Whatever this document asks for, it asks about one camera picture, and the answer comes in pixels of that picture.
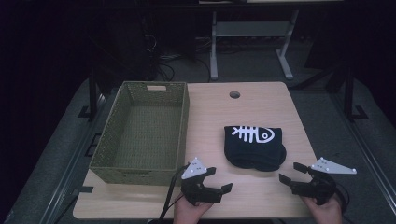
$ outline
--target black cloth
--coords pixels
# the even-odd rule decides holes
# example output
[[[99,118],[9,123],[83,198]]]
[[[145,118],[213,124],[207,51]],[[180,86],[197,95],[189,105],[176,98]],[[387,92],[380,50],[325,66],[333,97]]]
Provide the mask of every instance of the black cloth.
[[[286,159],[280,128],[227,126],[224,132],[224,154],[234,166],[271,172]]]

